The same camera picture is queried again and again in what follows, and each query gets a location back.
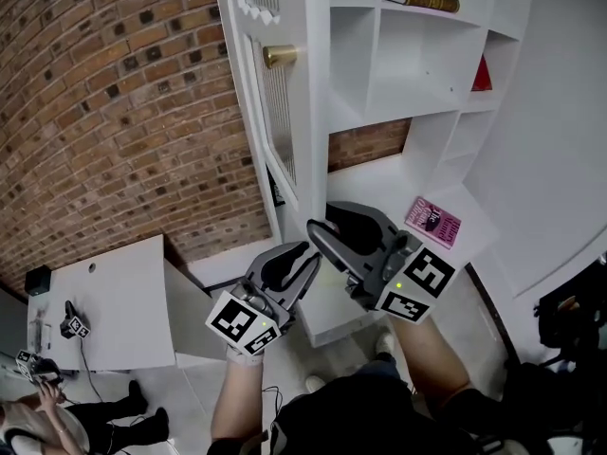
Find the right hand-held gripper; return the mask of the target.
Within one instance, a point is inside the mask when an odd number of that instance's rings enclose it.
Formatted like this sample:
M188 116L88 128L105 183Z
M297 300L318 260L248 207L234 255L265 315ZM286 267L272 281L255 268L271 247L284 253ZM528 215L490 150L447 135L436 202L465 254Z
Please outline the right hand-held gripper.
M455 275L412 233L397 232L379 209L330 201L326 220L307 221L309 239L339 271L350 273L350 298L367 311L420 323Z

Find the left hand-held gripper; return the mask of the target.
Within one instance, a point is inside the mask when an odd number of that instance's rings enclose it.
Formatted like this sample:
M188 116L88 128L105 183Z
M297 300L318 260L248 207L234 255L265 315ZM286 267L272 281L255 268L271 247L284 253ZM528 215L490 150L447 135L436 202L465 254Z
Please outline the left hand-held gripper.
M293 325L294 305L320 270L322 256L316 252L292 271L308 249L307 241L298 241L258 255L246 277L212 295L206 326L243 355L262 353Z

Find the white cabinet glass door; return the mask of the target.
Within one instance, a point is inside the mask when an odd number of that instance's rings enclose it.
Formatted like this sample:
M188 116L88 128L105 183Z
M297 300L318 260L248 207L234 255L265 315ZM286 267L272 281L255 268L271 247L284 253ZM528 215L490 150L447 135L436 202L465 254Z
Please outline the white cabinet glass door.
M305 233L325 213L329 133L329 0L217 0L230 67L267 217L285 227L267 169L285 200L288 227ZM294 64L268 70L264 46L293 45Z

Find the white desk with hutch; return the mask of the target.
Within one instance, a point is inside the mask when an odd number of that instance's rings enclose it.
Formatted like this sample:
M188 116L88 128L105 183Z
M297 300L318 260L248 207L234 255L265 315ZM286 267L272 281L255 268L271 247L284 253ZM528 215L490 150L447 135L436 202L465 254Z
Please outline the white desk with hutch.
M449 160L473 155L470 169L503 100L531 0L459 1L448 13L329 0L326 178L395 155L423 185ZM493 89L472 92L482 55ZM275 210L286 229L279 242L302 238L285 205Z

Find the person's left forearm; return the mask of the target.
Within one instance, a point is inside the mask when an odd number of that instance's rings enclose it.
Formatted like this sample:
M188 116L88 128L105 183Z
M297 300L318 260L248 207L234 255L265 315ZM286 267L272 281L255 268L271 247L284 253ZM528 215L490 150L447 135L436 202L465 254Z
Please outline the person's left forearm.
M212 441L246 442L263 432L263 375L261 365L247 367L227 360L222 389L211 425Z

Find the person's right forearm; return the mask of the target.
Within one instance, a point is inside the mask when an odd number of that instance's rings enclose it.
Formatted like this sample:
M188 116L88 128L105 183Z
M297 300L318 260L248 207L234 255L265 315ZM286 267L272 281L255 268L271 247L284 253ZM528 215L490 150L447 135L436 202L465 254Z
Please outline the person's right forearm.
M431 317L420 324L390 317L415 388L433 408L472 388L469 373Z

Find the plain white side desk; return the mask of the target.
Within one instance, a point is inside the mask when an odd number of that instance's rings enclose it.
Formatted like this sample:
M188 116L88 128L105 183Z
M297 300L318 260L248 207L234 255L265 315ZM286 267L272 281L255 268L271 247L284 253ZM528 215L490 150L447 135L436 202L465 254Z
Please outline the plain white side desk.
M91 332L63 338L70 300ZM212 298L164 257L161 236L52 271L48 292L28 301L28 347L63 370L132 371L206 359L226 345L205 324Z

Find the pink book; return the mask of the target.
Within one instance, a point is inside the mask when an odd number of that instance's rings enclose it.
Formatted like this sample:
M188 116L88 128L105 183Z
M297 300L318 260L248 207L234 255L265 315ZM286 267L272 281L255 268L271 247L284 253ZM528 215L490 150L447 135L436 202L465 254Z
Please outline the pink book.
M405 217L405 225L451 250L459 233L461 220L428 199L417 196Z

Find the black framed picture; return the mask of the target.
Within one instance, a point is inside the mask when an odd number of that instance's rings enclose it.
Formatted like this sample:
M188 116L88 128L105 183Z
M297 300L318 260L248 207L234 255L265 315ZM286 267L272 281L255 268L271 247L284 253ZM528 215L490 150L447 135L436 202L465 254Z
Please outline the black framed picture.
M278 187L278 185L277 185L276 181L274 180L274 177L271 174L269 169L267 169L267 177L268 177L268 182L269 182L269 186L270 186L273 205L275 208L278 208L285 204L285 200L282 196L280 188Z

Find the white wristband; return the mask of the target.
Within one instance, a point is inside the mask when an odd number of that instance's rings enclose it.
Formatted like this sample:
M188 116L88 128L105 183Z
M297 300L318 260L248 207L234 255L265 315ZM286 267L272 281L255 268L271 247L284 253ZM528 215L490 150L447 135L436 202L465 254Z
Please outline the white wristband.
M261 352L256 355L247 355L240 352L238 349L233 348L230 345L227 346L226 350L227 360L247 367L261 365L264 362L264 355L264 352Z

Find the person's black clothing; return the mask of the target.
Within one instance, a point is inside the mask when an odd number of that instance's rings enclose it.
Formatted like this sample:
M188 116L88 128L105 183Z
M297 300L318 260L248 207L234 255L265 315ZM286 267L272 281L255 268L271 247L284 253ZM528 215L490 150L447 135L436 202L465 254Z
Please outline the person's black clothing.
M478 455L479 439L513 435L500 404L476 389L424 414L399 376L355 373L283 406L269 455Z

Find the brass door knob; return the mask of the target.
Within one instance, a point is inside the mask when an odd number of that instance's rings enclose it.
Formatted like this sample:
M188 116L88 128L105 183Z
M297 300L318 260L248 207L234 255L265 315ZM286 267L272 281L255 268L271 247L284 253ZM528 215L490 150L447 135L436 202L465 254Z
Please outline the brass door knob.
M294 64L298 58L298 49L294 45L267 45L262 48L266 69L271 70Z

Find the red book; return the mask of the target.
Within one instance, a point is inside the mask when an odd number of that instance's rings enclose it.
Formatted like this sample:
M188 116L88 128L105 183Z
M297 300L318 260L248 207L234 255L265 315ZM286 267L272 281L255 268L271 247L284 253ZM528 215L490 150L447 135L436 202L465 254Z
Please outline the red book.
M473 84L472 84L471 91L472 92L485 92L485 91L491 91L492 89L493 89L493 86L492 86L492 81L491 81L491 77L489 74L487 60L486 60L485 55L482 55L474 81L473 81Z

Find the spare hand-held gripper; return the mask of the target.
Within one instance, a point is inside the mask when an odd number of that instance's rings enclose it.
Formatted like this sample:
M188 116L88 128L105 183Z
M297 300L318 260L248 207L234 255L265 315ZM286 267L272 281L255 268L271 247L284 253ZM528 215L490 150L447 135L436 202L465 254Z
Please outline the spare hand-held gripper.
M64 320L60 324L60 334L63 338L79 337L85 339L91 330L88 324L79 316L75 306L70 300L64 303Z
M47 382L58 386L63 382L62 373L52 359L20 350L15 357L15 362L21 374L33 384Z

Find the black bag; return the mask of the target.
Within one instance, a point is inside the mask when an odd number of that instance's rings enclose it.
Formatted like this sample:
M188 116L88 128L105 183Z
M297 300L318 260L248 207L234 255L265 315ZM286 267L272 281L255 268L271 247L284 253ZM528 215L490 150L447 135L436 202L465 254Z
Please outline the black bag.
M600 331L607 326L607 252L534 307L540 343L559 353L544 361L581 362L600 351Z

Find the small black box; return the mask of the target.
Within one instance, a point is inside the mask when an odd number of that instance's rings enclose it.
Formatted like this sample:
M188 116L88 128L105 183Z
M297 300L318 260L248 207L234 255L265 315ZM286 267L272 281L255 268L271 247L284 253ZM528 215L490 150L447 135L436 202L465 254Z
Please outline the small black box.
M45 264L26 273L24 289L28 295L35 297L49 291L52 270Z

